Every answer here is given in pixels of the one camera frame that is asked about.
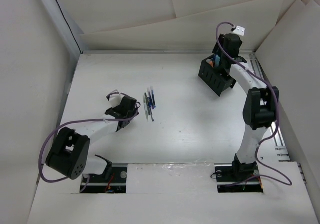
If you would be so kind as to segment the light blue cap marker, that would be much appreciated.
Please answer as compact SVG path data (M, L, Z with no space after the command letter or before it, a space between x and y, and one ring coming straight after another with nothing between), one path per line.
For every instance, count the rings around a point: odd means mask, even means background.
M214 59L214 67L215 68L218 68L220 66L220 61L221 61L221 58L219 55L216 55L215 56L215 59Z

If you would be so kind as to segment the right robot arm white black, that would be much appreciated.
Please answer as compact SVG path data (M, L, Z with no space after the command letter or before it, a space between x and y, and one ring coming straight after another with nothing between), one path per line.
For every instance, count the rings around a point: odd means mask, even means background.
M258 152L266 141L268 128L279 118L279 90L258 77L249 65L240 61L240 35L229 33L216 36L214 54L219 56L213 63L214 70L236 81L246 93L242 112L245 131L241 146L229 166L217 165L215 178L229 186L241 185L259 178Z

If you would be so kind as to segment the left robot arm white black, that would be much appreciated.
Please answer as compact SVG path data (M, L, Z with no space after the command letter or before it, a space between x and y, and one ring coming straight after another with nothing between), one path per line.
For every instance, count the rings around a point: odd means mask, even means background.
M127 127L139 115L141 103L121 92L112 92L107 100L110 108L102 117L70 121L50 134L55 139L45 164L65 179L94 175L104 183L111 178L112 162L97 154L90 157L90 146Z

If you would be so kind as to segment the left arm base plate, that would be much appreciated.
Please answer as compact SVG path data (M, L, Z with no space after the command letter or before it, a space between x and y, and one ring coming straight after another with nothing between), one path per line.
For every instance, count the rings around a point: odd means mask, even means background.
M127 192L128 164L112 165L111 174L105 179L101 175L90 174L90 179L82 194L125 194Z

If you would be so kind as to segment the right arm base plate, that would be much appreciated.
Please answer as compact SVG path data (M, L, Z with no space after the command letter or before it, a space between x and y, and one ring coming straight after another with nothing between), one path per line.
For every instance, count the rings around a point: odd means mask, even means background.
M263 193L257 163L215 164L212 179L216 179L218 193Z

